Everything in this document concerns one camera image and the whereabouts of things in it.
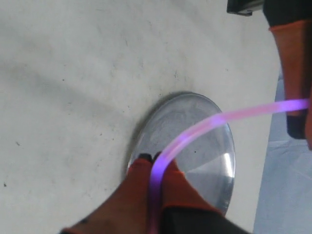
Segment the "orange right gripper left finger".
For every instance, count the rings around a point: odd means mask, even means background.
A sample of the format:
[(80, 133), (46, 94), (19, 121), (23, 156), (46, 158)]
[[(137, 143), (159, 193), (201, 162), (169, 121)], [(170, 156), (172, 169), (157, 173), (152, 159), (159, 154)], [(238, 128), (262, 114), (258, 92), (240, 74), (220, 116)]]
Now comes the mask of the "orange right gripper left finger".
[(118, 188), (97, 209), (62, 234), (146, 234), (153, 159), (140, 154)]

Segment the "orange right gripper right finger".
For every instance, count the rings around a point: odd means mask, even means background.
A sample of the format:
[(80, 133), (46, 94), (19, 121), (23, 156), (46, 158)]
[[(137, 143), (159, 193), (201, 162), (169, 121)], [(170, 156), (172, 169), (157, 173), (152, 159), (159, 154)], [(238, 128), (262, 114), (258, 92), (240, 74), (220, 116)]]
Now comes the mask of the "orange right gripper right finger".
[(161, 183), (158, 234), (247, 234), (206, 202), (187, 181), (175, 160)]

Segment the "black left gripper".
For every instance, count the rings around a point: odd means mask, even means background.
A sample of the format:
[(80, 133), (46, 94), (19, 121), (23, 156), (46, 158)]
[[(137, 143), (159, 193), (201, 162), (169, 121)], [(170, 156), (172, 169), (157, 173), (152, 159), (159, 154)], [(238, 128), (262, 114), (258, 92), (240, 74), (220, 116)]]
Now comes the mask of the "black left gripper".
[[(278, 49), (286, 99), (309, 99), (312, 88), (312, 1), (229, 0), (227, 13), (252, 16), (262, 10)], [(287, 112), (291, 137), (306, 139), (306, 111)]]

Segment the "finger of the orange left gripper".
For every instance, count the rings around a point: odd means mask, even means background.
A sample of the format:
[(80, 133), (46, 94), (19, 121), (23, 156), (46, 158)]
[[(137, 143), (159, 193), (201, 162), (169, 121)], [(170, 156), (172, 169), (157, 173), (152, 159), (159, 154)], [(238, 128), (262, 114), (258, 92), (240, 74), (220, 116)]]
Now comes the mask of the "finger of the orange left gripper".
[(310, 89), (309, 107), (306, 118), (306, 140), (309, 149), (312, 149), (312, 89)]

